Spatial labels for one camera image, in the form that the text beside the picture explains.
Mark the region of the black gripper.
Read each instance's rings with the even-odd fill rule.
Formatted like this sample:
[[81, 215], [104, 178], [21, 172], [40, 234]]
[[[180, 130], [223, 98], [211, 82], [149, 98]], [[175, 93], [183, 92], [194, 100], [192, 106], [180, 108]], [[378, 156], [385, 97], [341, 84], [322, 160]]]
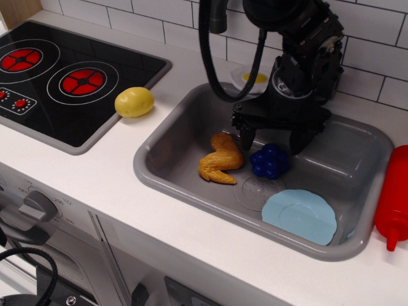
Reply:
[[259, 129], [291, 131], [290, 152], [296, 155], [323, 132], [331, 116], [329, 110], [314, 100], [312, 91], [291, 91], [274, 70], [264, 93], [234, 104], [231, 125], [240, 130], [244, 150], [251, 149]]

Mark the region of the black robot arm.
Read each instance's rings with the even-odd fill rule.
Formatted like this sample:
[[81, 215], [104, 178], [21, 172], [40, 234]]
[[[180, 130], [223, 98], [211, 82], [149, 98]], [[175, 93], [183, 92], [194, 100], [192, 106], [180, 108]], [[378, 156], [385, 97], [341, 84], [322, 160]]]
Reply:
[[247, 18], [263, 32], [282, 36], [267, 88], [260, 96], [235, 103], [232, 125], [244, 150], [256, 131], [290, 131], [289, 148], [300, 153], [331, 116], [323, 105], [333, 99], [343, 68], [343, 26], [324, 1], [244, 1]]

